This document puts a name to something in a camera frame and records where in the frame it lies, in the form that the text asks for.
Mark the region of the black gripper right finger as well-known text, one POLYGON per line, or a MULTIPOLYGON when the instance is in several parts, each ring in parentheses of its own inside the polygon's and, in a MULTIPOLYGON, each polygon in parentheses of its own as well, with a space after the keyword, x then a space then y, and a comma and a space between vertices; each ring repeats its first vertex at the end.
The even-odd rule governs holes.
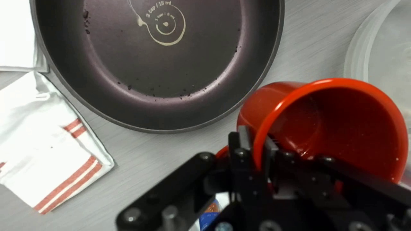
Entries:
POLYGON ((274 198, 309 198, 311 194, 330 198, 343 185, 321 171, 315 162, 306 162, 296 153, 285 152, 267 139, 265 142, 265 176, 274 198))

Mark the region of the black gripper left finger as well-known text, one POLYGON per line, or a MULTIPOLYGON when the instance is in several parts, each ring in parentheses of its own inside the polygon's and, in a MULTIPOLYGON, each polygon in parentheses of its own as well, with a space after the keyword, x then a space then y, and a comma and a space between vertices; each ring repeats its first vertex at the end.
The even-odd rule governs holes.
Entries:
POLYGON ((229 172, 234 202, 269 202, 267 181, 256 167, 252 139, 247 126, 229 135, 229 172))

